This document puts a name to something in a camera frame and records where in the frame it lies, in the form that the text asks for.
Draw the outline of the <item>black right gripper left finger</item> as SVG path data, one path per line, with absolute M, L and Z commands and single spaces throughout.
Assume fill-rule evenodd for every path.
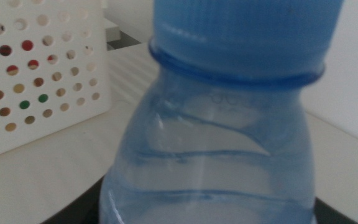
M 99 224 L 99 195 L 103 178 L 42 224 Z

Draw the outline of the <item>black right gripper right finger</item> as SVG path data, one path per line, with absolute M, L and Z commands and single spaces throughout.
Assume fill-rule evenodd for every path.
M 315 200 L 314 214 L 317 224 L 358 224 L 319 198 Z

